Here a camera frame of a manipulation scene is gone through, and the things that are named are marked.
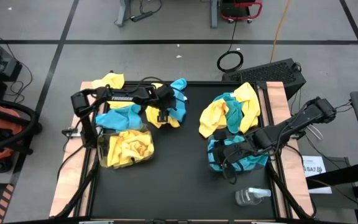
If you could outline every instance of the clear plastic container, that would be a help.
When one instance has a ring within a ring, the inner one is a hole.
[[[240,206],[257,205],[264,197],[272,196],[272,192],[267,189],[247,187],[236,191],[236,202]]]
[[[142,133],[150,133],[150,131],[147,129],[146,125],[144,124],[142,129],[140,130],[140,132]],[[98,158],[99,158],[99,163],[101,167],[113,167],[113,166],[108,166],[108,154],[109,154],[109,146],[110,146],[110,137],[111,136],[117,136],[119,137],[119,133],[105,133],[102,134],[98,137],[98,148],[97,148],[97,153],[98,153]],[[154,155],[154,150],[152,152],[151,155],[144,157],[143,159],[137,159],[137,158],[131,158],[132,162],[129,164],[126,164],[124,166],[130,166],[133,165],[137,162],[140,161],[144,161],[147,159],[151,159],[152,156]]]

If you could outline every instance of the blue cloth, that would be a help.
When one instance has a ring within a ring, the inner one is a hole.
[[[117,132],[124,130],[140,130],[143,127],[138,115],[139,105],[130,105],[123,108],[111,109],[105,114],[96,116],[96,124],[104,128],[115,129]]]
[[[225,115],[228,130],[236,134],[239,132],[239,127],[242,120],[241,108],[243,103],[239,103],[234,97],[230,96],[230,93],[223,93],[216,97],[213,101],[223,99],[226,102],[226,106],[229,108],[229,112]]]
[[[222,172],[222,169],[219,167],[219,165],[211,163],[211,162],[215,162],[211,149],[213,149],[214,143],[216,141],[217,140],[213,139],[213,136],[212,136],[212,138],[210,137],[210,139],[209,139],[208,160],[209,160],[209,165],[211,166],[211,168],[213,170]],[[244,141],[243,137],[234,136],[234,138],[232,138],[232,139],[225,139],[224,144],[228,146],[233,143],[242,142],[242,141]],[[265,166],[268,158],[269,157],[267,154],[263,155],[263,156],[247,156],[243,159],[240,159],[238,162],[243,166],[244,170],[253,170],[257,164]],[[236,171],[241,171],[241,167],[237,163],[233,163],[232,165]]]
[[[179,122],[182,122],[184,115],[186,114],[185,107],[185,95],[178,90],[183,90],[187,86],[187,81],[184,78],[180,78],[173,83],[171,83],[171,87],[174,87],[173,91],[175,92],[175,98],[177,99],[176,110],[173,108],[169,108],[169,116],[173,119],[177,119]]]

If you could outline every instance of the gray floor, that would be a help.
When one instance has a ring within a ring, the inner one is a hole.
[[[119,29],[113,24],[118,1],[80,0],[67,39],[230,39],[232,24],[219,19],[217,29],[209,28],[208,3],[162,1],[160,12],[140,22],[128,21]],[[258,19],[252,24],[238,23],[235,39],[272,40],[285,2],[265,0]],[[0,36],[58,40],[72,3],[73,0],[0,1]],[[346,3],[358,26],[358,1]],[[145,7],[151,9],[156,5],[156,0],[151,0]],[[137,1],[132,5],[132,13],[139,13]],[[279,39],[357,40],[339,0],[292,1]],[[11,48],[34,74],[33,83],[24,93],[24,104],[35,108],[57,45],[26,44]],[[32,141],[35,152],[25,160],[5,222],[48,217],[63,156],[65,138],[60,131],[71,123],[70,95],[82,81],[101,78],[110,70],[124,73],[126,80],[146,76],[164,80],[220,80],[222,73],[216,68],[216,60],[227,48],[228,45],[217,44],[64,45],[41,114],[44,131]],[[233,45],[233,48],[240,48],[244,54],[243,68],[267,63],[272,51],[271,45]],[[278,45],[275,59],[285,58],[293,58],[302,65],[307,83],[302,88],[301,102],[320,96],[333,105],[341,105],[349,99],[351,91],[358,91],[358,45]],[[223,63],[230,67],[234,62]],[[19,79],[27,82],[28,75],[24,70]],[[352,110],[338,114],[330,124],[317,127],[324,134],[324,140],[313,140],[318,149],[327,156],[348,157],[351,164],[358,163],[358,124]],[[302,154],[317,155],[304,139],[298,144]],[[0,176],[0,182],[9,178],[9,174]],[[326,208],[318,209],[318,217],[342,222],[355,219],[347,210]]]

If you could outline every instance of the black tray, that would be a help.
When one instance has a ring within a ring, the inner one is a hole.
[[[250,185],[271,189],[268,169],[240,174],[236,185],[229,184],[221,173],[209,168],[207,140],[198,132],[202,111],[215,97],[233,92],[239,85],[188,82],[185,95],[190,104],[179,128],[157,129],[142,114],[152,132],[154,157],[118,170],[100,167],[90,193],[88,214],[113,219],[273,219],[277,211],[273,197],[250,207],[240,207],[234,199],[236,190]]]

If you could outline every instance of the wooden board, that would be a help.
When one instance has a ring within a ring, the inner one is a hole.
[[[81,89],[91,88],[91,82],[83,82]],[[284,86],[281,82],[268,82],[267,92],[270,100],[270,107],[272,109],[273,121],[275,124],[290,117],[290,110],[288,108],[287,98],[284,92]],[[262,115],[264,119],[264,125],[269,125],[267,120],[266,105],[263,99],[263,92],[259,91],[260,104],[262,107]],[[72,126],[78,122],[76,116],[73,118]],[[298,145],[295,140],[291,140],[289,143],[295,149],[298,149]],[[64,158],[67,158],[73,151],[78,149],[82,145],[80,138],[72,139],[67,144],[66,153]],[[88,170],[91,167],[94,159],[95,150],[91,152],[91,161],[88,166]],[[80,182],[80,175],[85,158],[85,150],[80,151],[78,154],[73,156],[67,164],[63,167],[60,178],[57,182],[55,196],[53,198],[52,207],[50,210],[50,216],[58,214],[67,202],[72,198],[73,194],[78,188]],[[309,215],[313,213],[313,207],[311,206],[311,200],[306,184],[305,175],[303,173],[303,166],[301,159],[296,152],[291,149],[284,148],[282,151],[283,170],[285,174],[285,180],[287,187],[291,194],[295,197],[296,201],[302,206],[305,212]],[[280,216],[285,218],[285,206],[283,202],[283,195],[276,186],[276,197],[279,207]],[[80,215],[85,215],[86,206],[88,203],[89,186],[84,192]]]

